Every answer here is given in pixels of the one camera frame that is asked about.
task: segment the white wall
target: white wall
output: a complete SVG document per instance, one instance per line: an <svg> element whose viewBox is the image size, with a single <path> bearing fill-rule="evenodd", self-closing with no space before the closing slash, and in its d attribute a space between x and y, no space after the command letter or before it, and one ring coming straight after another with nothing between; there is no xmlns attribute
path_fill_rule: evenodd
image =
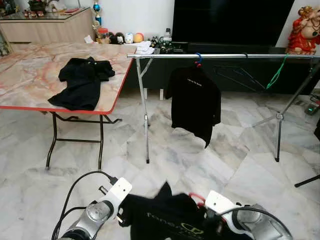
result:
<svg viewBox="0 0 320 240"><path fill-rule="evenodd" d="M15 0L22 9L28 8L28 0ZM84 7L92 7L94 0L80 0ZM67 7L78 6L77 0L64 0ZM163 36L166 28L173 26L175 0L99 0L102 11L102 26L109 31L143 33L146 38ZM286 47L292 23L298 16L298 10L306 5L320 5L320 0L295 0L277 41L277 47Z"/></svg>
<svg viewBox="0 0 320 240"><path fill-rule="evenodd" d="M320 0L295 0L291 11L286 19L286 22L283 26L282 32L276 43L277 47L286 47L288 45L288 37L292 31L292 24L295 20L299 18L298 10L304 6L316 7L320 5ZM316 54L320 55L320 45L316 47Z"/></svg>

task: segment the red table edge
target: red table edge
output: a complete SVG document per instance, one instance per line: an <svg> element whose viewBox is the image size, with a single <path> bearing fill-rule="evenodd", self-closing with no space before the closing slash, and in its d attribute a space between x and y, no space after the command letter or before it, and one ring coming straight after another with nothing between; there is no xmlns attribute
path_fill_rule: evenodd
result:
<svg viewBox="0 0 320 240"><path fill-rule="evenodd" d="M40 112L56 112L56 113L73 113L73 114L92 114L92 115L109 115L114 111L114 108L116 106L116 103L118 101L120 92L125 84L125 81L127 79L129 70L133 63L133 58L130 61L130 64L125 72L124 79L121 83L121 86L119 88L119 91L116 95L116 98L114 100L114 103L112 105L112 108L109 111L89 111L89 110L69 110L66 108L47 108L47 107L31 107L31 106L1 106L0 109L12 109L12 110L27 110L27 111L40 111Z"/></svg>

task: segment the red statue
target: red statue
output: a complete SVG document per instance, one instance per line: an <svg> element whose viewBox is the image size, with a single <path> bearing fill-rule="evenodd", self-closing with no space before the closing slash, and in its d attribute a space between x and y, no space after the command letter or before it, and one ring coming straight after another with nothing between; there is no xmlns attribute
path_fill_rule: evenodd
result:
<svg viewBox="0 0 320 240"><path fill-rule="evenodd" d="M316 44L320 44L320 6L304 6L298 11L300 18L293 22L286 52L289 54L316 53Z"/></svg>

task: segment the television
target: television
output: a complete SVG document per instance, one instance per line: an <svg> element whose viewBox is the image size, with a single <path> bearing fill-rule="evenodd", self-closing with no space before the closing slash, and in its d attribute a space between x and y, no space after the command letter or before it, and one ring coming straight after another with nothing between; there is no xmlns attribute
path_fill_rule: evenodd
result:
<svg viewBox="0 0 320 240"><path fill-rule="evenodd" d="M273 47L293 3L294 0L175 0L172 41Z"/></svg>

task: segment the marble floor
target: marble floor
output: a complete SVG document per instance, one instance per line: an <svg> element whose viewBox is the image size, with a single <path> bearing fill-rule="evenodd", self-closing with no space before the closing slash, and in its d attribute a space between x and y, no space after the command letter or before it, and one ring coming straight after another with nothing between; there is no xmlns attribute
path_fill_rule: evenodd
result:
<svg viewBox="0 0 320 240"><path fill-rule="evenodd" d="M290 96L224 92L221 123L210 145L187 131L171 128L171 101L148 92L150 164L145 164L140 93L125 89L111 118L123 121L104 127L103 171L125 177L132 193L152 197L165 181L174 193L207 196L215 190L234 202L262 205L281 219L295 240L320 239L320 180L294 184L320 173L320 142L313 135L320 111L304 114L297 100L285 115L280 163L272 152L275 122L251 124L281 109ZM97 119L94 115L80 115ZM201 124L201 119L190 115ZM58 134L99 139L96 124L58 121ZM45 160L52 141L52 117L40 112L0 109L0 240L48 240L73 181L97 169L99 145L57 142L51 169ZM99 175L79 183L69 207L85 206L110 185ZM79 212L65 219L65 230ZM114 221L99 232L102 239L129 240L130 229Z"/></svg>

